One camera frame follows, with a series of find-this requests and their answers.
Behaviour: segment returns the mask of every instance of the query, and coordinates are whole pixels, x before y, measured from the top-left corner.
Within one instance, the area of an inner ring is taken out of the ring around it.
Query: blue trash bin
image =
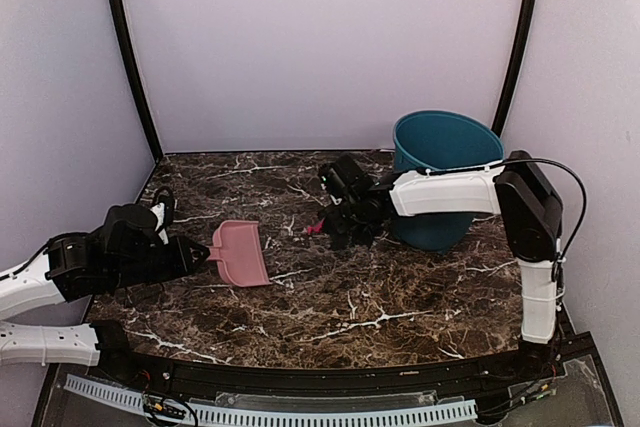
[[[396,172],[426,167],[446,170],[504,158],[502,142],[469,117],[426,110],[402,117],[393,130]],[[468,232],[472,213],[423,214],[395,219],[391,231],[422,250],[444,253]]]

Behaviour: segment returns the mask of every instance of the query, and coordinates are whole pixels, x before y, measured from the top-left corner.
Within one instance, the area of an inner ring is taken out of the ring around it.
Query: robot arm
[[[168,192],[157,200],[151,209],[134,204],[111,207],[100,228],[54,237],[27,262],[1,275],[0,320],[36,307],[195,272],[206,261],[209,249],[183,236],[168,237],[165,228],[173,219],[173,197]],[[0,365],[67,362],[93,366],[101,352],[127,345],[117,322],[74,327],[0,322]]]
[[[506,165],[445,172],[417,169],[373,182],[353,159],[341,157],[320,169],[335,204],[321,213],[323,230],[345,236],[363,226],[375,232],[394,216],[502,214],[507,241],[522,274],[522,339],[546,344],[556,324],[562,201],[542,171],[527,159],[531,157],[526,152],[517,151]]]

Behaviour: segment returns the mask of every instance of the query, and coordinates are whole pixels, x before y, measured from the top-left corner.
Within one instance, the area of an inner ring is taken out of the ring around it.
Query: dark marble surface
[[[188,278],[99,296],[89,320],[121,321],[139,352],[251,367],[386,367],[515,349],[519,274],[499,218],[476,220],[444,256],[388,235],[371,249],[335,252],[327,236],[303,232],[328,200],[317,168],[338,156],[166,157],[142,203],[170,186],[178,201],[170,233],[206,245],[223,220],[258,220],[273,284],[231,288],[208,262]],[[354,156],[371,173],[391,166],[389,153]]]

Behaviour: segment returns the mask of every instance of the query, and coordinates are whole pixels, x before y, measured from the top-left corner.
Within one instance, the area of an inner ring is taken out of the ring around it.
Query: dustpan handle
[[[207,260],[222,260],[220,247],[209,247],[209,258]]]

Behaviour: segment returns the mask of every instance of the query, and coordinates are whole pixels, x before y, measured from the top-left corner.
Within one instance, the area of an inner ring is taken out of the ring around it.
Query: perforated metal strip
[[[144,415],[140,392],[68,375],[65,390],[132,414]],[[344,413],[287,413],[228,409],[189,402],[201,426],[231,427],[423,427],[477,418],[475,401],[412,409]],[[190,414],[182,425],[193,425]]]

